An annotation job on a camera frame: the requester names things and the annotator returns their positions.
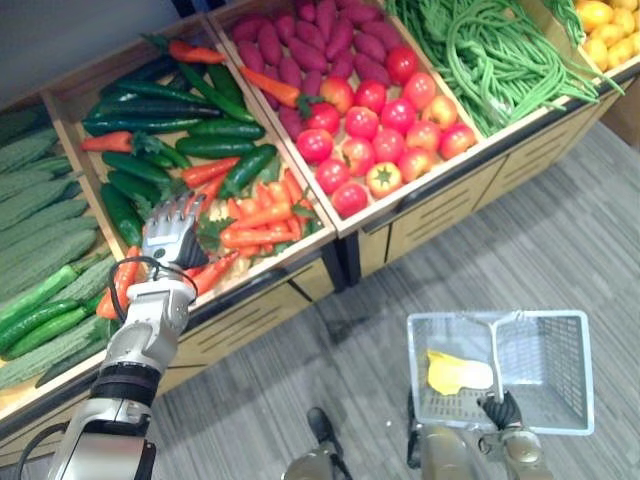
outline purple sweet potato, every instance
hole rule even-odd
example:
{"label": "purple sweet potato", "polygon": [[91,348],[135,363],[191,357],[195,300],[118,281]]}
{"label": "purple sweet potato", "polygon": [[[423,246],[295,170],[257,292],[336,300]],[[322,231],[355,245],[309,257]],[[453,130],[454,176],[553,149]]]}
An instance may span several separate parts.
{"label": "purple sweet potato", "polygon": [[333,24],[336,23],[336,2],[335,0],[320,0],[316,7],[316,25],[325,42],[331,38]]}
{"label": "purple sweet potato", "polygon": [[312,70],[305,75],[302,81],[302,93],[305,95],[315,96],[320,91],[320,84],[322,83],[322,72],[318,70]]}
{"label": "purple sweet potato", "polygon": [[304,20],[298,20],[296,22],[296,37],[302,40],[304,43],[308,43],[314,48],[317,48],[321,52],[324,52],[326,44],[324,43],[324,37],[318,27],[313,23],[305,22]]}
{"label": "purple sweet potato", "polygon": [[333,31],[331,32],[331,40],[327,45],[325,54],[330,61],[335,60],[336,55],[342,50],[346,50],[351,46],[353,40],[353,25],[344,18],[340,18],[336,21]]}
{"label": "purple sweet potato", "polygon": [[313,4],[313,0],[295,0],[296,13],[298,17],[307,21],[313,22],[316,19],[316,6]]}
{"label": "purple sweet potato", "polygon": [[380,40],[387,51],[402,45],[402,37],[398,31],[383,20],[363,23],[360,30]]}
{"label": "purple sweet potato", "polygon": [[289,39],[296,33],[296,21],[290,12],[280,12],[274,20],[278,37],[284,45],[289,45]]}
{"label": "purple sweet potato", "polygon": [[296,61],[291,57],[284,57],[278,67],[280,80],[294,87],[300,88],[302,85],[302,73]]}
{"label": "purple sweet potato", "polygon": [[346,18],[354,25],[362,25],[366,22],[372,22],[382,18],[382,12],[379,8],[371,5],[349,5],[340,12],[342,18]]}
{"label": "purple sweet potato", "polygon": [[260,27],[258,31],[258,47],[262,58],[269,65],[278,65],[282,59],[282,47],[280,39],[276,32],[276,27],[272,23],[267,22]]}
{"label": "purple sweet potato", "polygon": [[305,72],[311,70],[327,71],[327,60],[324,58],[323,53],[296,37],[289,39],[289,52],[291,53],[291,57]]}
{"label": "purple sweet potato", "polygon": [[264,16],[255,13],[245,15],[233,26],[231,38],[235,43],[239,43],[242,40],[255,42],[258,38],[260,27],[267,21]]}
{"label": "purple sweet potato", "polygon": [[298,135],[300,135],[304,130],[304,122],[302,121],[300,113],[293,108],[285,107],[283,105],[280,107],[280,111],[278,112],[278,118],[280,119],[280,123],[282,123],[284,129],[295,142]]}
{"label": "purple sweet potato", "polygon": [[391,85],[391,79],[387,69],[378,62],[374,62],[370,57],[363,53],[356,53],[353,59],[353,66],[360,80],[375,80],[383,85]]}
{"label": "purple sweet potato", "polygon": [[353,46],[357,52],[368,55],[378,63],[384,63],[384,59],[387,58],[387,51],[382,42],[368,33],[358,33],[353,38]]}
{"label": "purple sweet potato", "polygon": [[241,40],[238,42],[238,54],[244,64],[256,72],[264,72],[264,59],[258,47],[253,42]]}

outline white wall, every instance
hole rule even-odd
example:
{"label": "white wall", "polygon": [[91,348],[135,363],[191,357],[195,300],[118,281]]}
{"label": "white wall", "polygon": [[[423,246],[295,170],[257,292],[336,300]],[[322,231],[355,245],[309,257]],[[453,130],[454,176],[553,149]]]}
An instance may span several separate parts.
{"label": "white wall", "polygon": [[178,19],[171,0],[0,0],[0,106]]}

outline tomato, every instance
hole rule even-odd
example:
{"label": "tomato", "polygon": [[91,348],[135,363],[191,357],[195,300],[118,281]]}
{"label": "tomato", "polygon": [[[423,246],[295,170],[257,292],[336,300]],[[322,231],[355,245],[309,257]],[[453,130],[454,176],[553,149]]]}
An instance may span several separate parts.
{"label": "tomato", "polygon": [[365,175],[376,163],[373,145],[365,138],[349,138],[342,144],[342,156],[354,177]]}
{"label": "tomato", "polygon": [[435,152],[440,145],[440,127],[429,120],[414,123],[407,132],[407,148],[420,147]]}
{"label": "tomato", "polygon": [[402,89],[402,97],[411,102],[416,110],[422,110],[436,96],[436,82],[428,73],[416,72],[411,75]]}
{"label": "tomato", "polygon": [[358,213],[369,203],[367,191],[356,182],[347,182],[333,192],[331,195],[331,205],[340,214],[346,218]]}
{"label": "tomato", "polygon": [[327,77],[320,85],[320,96],[336,107],[340,115],[344,115],[353,105],[355,95],[344,78]]}
{"label": "tomato", "polygon": [[402,173],[395,163],[378,163],[367,172],[366,181],[371,195],[382,198],[402,186]]}
{"label": "tomato", "polygon": [[376,163],[397,162],[404,150],[404,137],[392,128],[385,128],[378,132],[373,139],[373,151],[376,153]]}
{"label": "tomato", "polygon": [[376,115],[380,115],[382,107],[387,102],[387,87],[375,80],[365,80],[358,86],[355,104],[367,107]]}
{"label": "tomato", "polygon": [[400,157],[398,168],[402,179],[409,183],[431,170],[434,163],[433,153],[424,148],[409,148]]}
{"label": "tomato", "polygon": [[378,116],[367,107],[351,107],[347,112],[344,128],[352,137],[373,140],[378,133]]}
{"label": "tomato", "polygon": [[380,123],[383,127],[393,128],[401,134],[407,133],[416,121],[416,111],[406,98],[396,98],[382,109]]}
{"label": "tomato", "polygon": [[346,183],[351,176],[349,168],[337,158],[330,158],[320,164],[316,170],[316,180],[327,195],[331,195],[336,189]]}
{"label": "tomato", "polygon": [[298,135],[296,147],[307,163],[316,165],[331,155],[333,137],[326,130],[312,128]]}
{"label": "tomato", "polygon": [[311,116],[307,119],[307,128],[320,128],[332,135],[340,128],[340,113],[330,103],[311,105]]}
{"label": "tomato", "polygon": [[476,143],[473,130],[464,123],[456,123],[442,132],[440,138],[440,155],[445,160],[455,157]]}
{"label": "tomato", "polygon": [[396,85],[404,85],[418,69],[418,57],[415,52],[405,45],[391,49],[385,60],[385,66]]}

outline black cable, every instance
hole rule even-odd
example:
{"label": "black cable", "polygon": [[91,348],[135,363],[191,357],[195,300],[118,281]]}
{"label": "black cable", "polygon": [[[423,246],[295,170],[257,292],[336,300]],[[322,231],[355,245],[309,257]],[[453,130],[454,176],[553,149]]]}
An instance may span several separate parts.
{"label": "black cable", "polygon": [[33,451],[33,449],[36,448],[38,444],[48,436],[53,435],[56,432],[66,431],[68,425],[69,425],[69,422],[56,423],[55,425],[50,425],[44,430],[42,430],[41,432],[39,432],[35,437],[31,439],[29,443],[27,443],[27,446],[24,447],[24,450],[22,451],[22,455],[20,455],[20,459],[18,460],[18,463],[16,465],[16,473],[13,476],[14,480],[21,480],[24,464],[26,463],[27,458],[29,457],[29,454]]}

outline white plastic basket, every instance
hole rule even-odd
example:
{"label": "white plastic basket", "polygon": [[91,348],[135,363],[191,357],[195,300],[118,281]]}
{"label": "white plastic basket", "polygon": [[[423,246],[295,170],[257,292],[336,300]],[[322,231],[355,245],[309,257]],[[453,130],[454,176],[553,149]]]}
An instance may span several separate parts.
{"label": "white plastic basket", "polygon": [[594,429],[589,325],[576,310],[419,313],[408,320],[416,419],[424,424],[495,430],[478,407],[486,391],[444,396],[427,385],[427,350],[493,369],[499,399],[511,391],[532,431],[590,435]]}

